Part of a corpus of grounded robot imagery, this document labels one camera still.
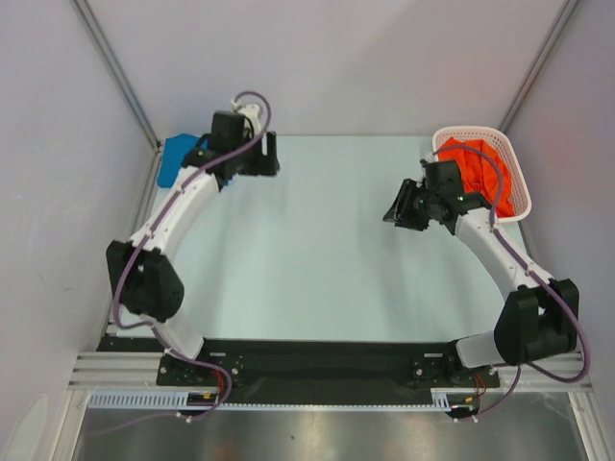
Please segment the blue t shirt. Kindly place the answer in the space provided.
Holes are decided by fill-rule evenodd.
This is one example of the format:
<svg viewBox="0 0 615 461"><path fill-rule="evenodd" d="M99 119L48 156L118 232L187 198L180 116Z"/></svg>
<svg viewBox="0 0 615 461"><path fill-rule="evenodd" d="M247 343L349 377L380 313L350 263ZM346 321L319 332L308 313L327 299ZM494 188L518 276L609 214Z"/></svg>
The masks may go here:
<svg viewBox="0 0 615 461"><path fill-rule="evenodd" d="M196 146L199 138L192 134L181 133L165 140L157 185L170 188L178 177L182 162L187 153Z"/></svg>

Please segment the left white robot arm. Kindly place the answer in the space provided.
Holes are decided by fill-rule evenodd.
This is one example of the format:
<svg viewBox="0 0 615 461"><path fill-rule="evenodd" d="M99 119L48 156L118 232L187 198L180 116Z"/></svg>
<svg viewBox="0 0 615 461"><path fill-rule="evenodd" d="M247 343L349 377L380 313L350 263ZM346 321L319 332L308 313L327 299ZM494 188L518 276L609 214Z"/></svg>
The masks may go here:
<svg viewBox="0 0 615 461"><path fill-rule="evenodd" d="M211 361L200 354L205 340L182 310L185 287L174 258L199 213L234 176L278 174L269 121L258 104L235 103L230 111L216 112L209 133L184 155L160 206L127 241L113 240L106 250L116 325L125 327L120 308L138 317L139 326L181 356L178 373L191 384L209 378Z"/></svg>

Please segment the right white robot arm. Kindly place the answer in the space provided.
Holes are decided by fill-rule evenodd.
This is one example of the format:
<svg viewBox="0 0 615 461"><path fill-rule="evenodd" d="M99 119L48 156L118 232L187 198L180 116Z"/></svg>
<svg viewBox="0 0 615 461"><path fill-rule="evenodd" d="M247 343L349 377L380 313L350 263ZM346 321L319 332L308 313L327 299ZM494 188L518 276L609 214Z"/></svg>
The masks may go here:
<svg viewBox="0 0 615 461"><path fill-rule="evenodd" d="M521 255L487 199L465 191L454 161L422 166L423 179L403 181L384 221L413 231L426 230L430 222L444 226L472 251L504 299L491 330L455 340L455 354L443 361L445 378L465 385L479 367L522 366L573 351L579 339L575 284Z"/></svg>

